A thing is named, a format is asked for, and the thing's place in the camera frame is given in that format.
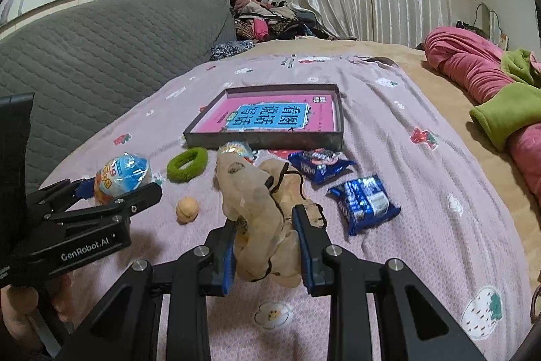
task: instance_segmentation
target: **candy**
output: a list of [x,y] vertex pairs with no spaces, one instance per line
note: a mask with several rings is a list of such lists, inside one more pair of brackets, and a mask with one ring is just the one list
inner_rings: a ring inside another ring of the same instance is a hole
[[105,205],[117,196],[135,190],[152,181],[152,172],[147,159],[124,153],[107,161],[98,170],[94,180],[94,199]]
[[400,213],[401,208],[389,202],[378,175],[346,181],[328,189],[338,208],[348,220],[348,234],[379,225]]
[[323,184],[341,173],[355,161],[340,159],[338,153],[327,149],[306,150],[290,154],[291,164],[315,184]]
[[220,146],[218,149],[218,153],[221,154],[231,152],[235,152],[247,161],[250,161],[252,164],[254,163],[255,155],[252,148],[244,141],[231,141],[229,143],[225,143],[223,146]]

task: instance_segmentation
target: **beige stuffed animal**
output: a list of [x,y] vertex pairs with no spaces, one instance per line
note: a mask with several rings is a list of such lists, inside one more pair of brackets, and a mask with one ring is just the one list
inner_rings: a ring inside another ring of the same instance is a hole
[[302,177],[278,159],[256,167],[236,153],[218,153],[216,177],[228,219],[237,223],[234,254],[237,274],[256,281],[269,275],[278,284],[301,282],[299,236],[291,225],[296,204],[306,207],[310,223],[324,227],[320,206],[302,195]]

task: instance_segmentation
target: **green hair tie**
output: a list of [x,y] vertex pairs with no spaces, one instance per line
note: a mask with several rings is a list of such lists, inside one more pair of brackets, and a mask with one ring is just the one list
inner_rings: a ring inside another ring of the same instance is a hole
[[[181,168],[190,161],[190,165]],[[208,153],[206,149],[202,147],[188,149],[169,161],[167,164],[167,179],[172,182],[188,182],[201,175],[207,163]]]

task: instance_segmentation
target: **power cord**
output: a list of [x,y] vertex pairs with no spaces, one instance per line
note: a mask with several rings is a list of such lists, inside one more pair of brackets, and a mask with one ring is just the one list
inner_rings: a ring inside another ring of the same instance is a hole
[[[475,9],[475,21],[473,21],[473,26],[475,26],[475,23],[477,22],[477,13],[479,13],[479,7],[480,7],[481,5],[484,5],[486,8],[489,8],[489,6],[486,5],[485,2],[481,2],[481,3],[477,6],[477,8]],[[500,17],[498,16],[498,13],[496,13],[496,11],[494,11],[494,10],[491,10],[490,8],[489,8],[489,13],[494,13],[494,14],[496,14],[496,20],[498,21],[498,28],[500,29],[500,34],[503,34],[504,31],[503,31],[503,30],[501,29],[501,27],[500,27]]]

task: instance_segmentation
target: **gray sofa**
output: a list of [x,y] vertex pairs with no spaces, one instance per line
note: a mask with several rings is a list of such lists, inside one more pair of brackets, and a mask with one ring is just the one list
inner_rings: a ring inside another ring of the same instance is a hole
[[72,151],[235,40],[226,0],[96,0],[0,40],[0,96],[36,92],[26,151],[34,191]]

